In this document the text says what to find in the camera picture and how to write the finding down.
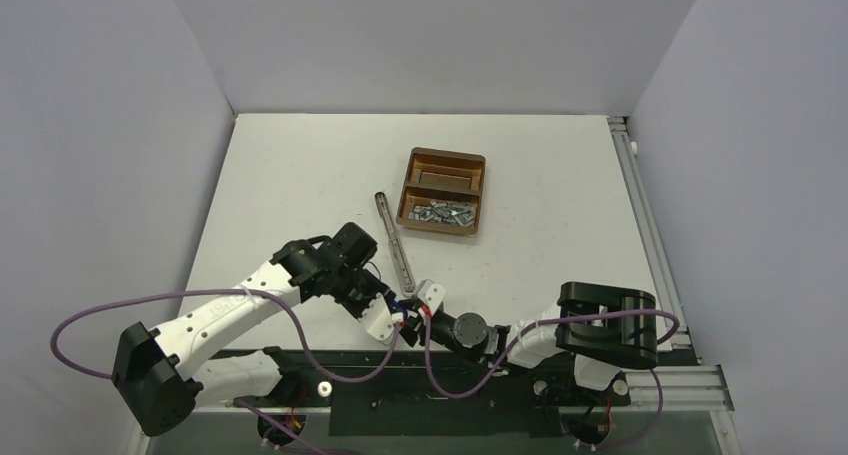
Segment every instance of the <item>wooden tray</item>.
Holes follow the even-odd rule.
[[[409,155],[406,180],[398,203],[397,224],[413,230],[474,235],[480,226],[486,157],[470,153],[413,148]],[[466,202],[475,207],[469,227],[444,222],[413,220],[409,213],[416,205],[437,202]]]

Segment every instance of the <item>white wall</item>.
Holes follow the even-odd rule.
[[[176,0],[238,112],[629,114],[694,0]]]
[[[848,4],[698,0],[631,120],[745,453],[848,453]]]
[[[50,333],[106,301],[182,286],[231,129],[173,0],[0,0],[0,439],[9,454],[123,453],[111,383],[56,362]],[[61,340],[111,371],[158,305]]]

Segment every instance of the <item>gray floor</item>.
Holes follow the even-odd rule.
[[[636,433],[645,426],[650,414],[613,416],[610,441]],[[492,437],[328,437],[329,417],[311,416],[304,431],[311,442],[322,448],[346,448],[363,455],[467,455],[474,453],[531,455],[540,453],[590,453],[586,448],[574,452],[573,440],[530,439],[508,434]],[[714,455],[721,453],[708,413],[665,413],[654,430],[644,439],[626,447],[611,449],[611,454]],[[250,414],[196,413],[182,425],[156,438],[148,455],[268,455],[259,449],[256,417]]]

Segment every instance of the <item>metal rod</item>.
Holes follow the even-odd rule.
[[[401,292],[404,295],[411,296],[415,294],[415,278],[412,277],[412,271],[409,269],[409,261],[406,259],[406,252],[403,251],[403,245],[398,238],[395,222],[392,220],[392,214],[389,210],[389,202],[386,200],[386,194],[377,192],[374,194],[374,200],[377,202],[377,210],[380,212],[380,218],[383,219],[383,225],[386,227],[386,233],[389,236],[389,250],[392,254],[392,263],[395,266],[395,274],[400,283]]]

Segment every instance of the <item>white table surface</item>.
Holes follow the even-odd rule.
[[[655,293],[606,119],[559,115],[240,115],[189,288],[231,287],[286,242],[352,221],[380,244],[374,262],[397,291],[374,193],[396,210],[414,147],[486,157],[476,237],[400,228],[413,275],[447,288],[448,313],[510,324],[570,280]],[[206,301],[185,299],[180,314]],[[382,349],[329,297],[295,311],[312,348]],[[228,348],[271,345],[300,348],[283,313]]]

